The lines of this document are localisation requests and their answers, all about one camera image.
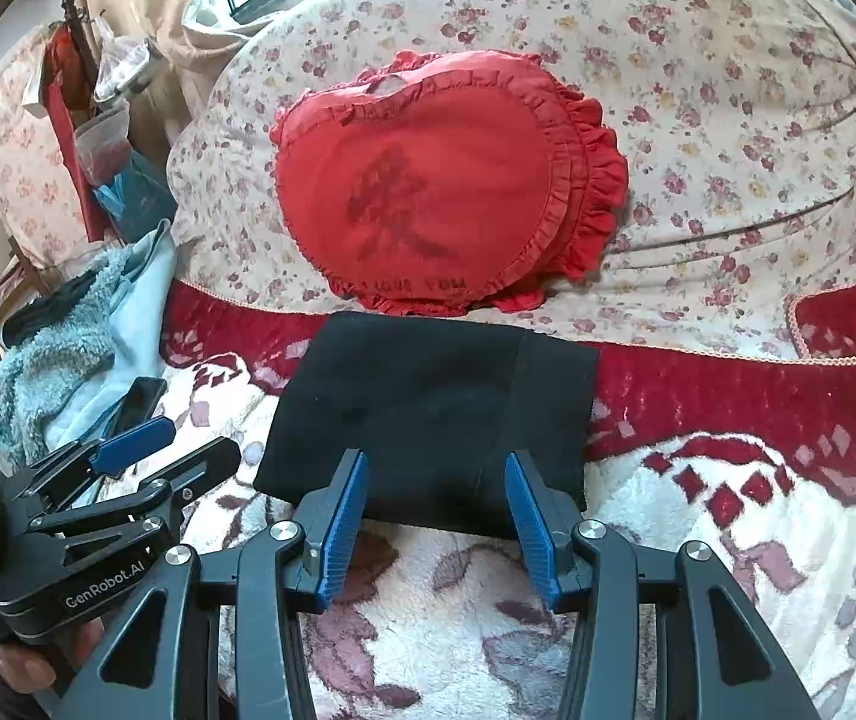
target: silver screw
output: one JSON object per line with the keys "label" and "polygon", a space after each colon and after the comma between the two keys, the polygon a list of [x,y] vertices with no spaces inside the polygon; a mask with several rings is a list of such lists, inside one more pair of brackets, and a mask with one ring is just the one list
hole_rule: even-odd
{"label": "silver screw", "polygon": [[703,541],[689,541],[685,544],[684,551],[688,553],[691,560],[705,562],[708,557],[711,557],[711,547]]}
{"label": "silver screw", "polygon": [[183,565],[183,563],[191,560],[191,547],[178,544],[176,547],[172,547],[165,552],[165,560],[170,562],[171,565]]}
{"label": "silver screw", "polygon": [[603,522],[598,522],[597,519],[585,519],[578,524],[578,533],[585,538],[604,538],[604,533],[607,533],[607,528]]}
{"label": "silver screw", "polygon": [[274,541],[290,541],[298,535],[298,524],[291,522],[290,519],[275,522],[271,526],[271,538]]}

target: blue plastic package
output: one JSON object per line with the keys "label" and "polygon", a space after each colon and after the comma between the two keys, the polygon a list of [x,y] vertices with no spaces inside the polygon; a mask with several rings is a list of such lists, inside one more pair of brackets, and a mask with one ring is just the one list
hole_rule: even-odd
{"label": "blue plastic package", "polygon": [[111,217],[127,244],[156,229],[163,218],[175,219],[178,204],[165,175],[137,151],[110,184],[95,187],[98,204]]}

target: blue gripper pad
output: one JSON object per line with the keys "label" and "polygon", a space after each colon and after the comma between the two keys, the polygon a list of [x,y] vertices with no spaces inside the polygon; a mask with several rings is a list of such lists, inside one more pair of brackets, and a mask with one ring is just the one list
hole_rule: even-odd
{"label": "blue gripper pad", "polygon": [[328,535],[321,544],[321,580],[317,586],[317,597],[323,608],[331,605],[332,599],[344,586],[348,563],[355,549],[355,538],[362,525],[367,485],[368,461],[364,452],[361,452],[344,486],[344,493],[341,493]]}
{"label": "blue gripper pad", "polygon": [[175,423],[166,416],[156,416],[98,447],[91,468],[95,473],[114,476],[138,460],[153,455],[175,440]]}
{"label": "blue gripper pad", "polygon": [[518,541],[521,541],[527,574],[538,595],[550,610],[554,610],[561,599],[554,568],[554,543],[514,453],[504,462],[504,495],[518,531]]}

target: human hand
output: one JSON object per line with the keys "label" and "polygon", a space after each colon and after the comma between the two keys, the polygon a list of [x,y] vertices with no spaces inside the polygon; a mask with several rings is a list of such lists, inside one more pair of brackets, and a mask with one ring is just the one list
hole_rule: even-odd
{"label": "human hand", "polygon": [[[71,665],[79,667],[87,661],[103,634],[104,623],[100,617],[77,627],[71,651],[67,653]],[[0,644],[0,675],[18,693],[33,693],[55,683],[55,669],[45,656],[16,643]]]}

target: beige curtain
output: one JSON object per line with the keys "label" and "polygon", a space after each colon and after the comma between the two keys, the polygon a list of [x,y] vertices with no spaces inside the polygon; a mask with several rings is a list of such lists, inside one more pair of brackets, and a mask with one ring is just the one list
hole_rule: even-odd
{"label": "beige curtain", "polygon": [[[131,141],[159,167],[170,144],[208,103],[215,81],[232,57],[268,20],[252,25],[205,28],[183,23],[195,0],[79,0],[103,17],[116,35],[151,35],[170,61],[170,69],[131,105]],[[100,55],[98,36],[89,31]]]}

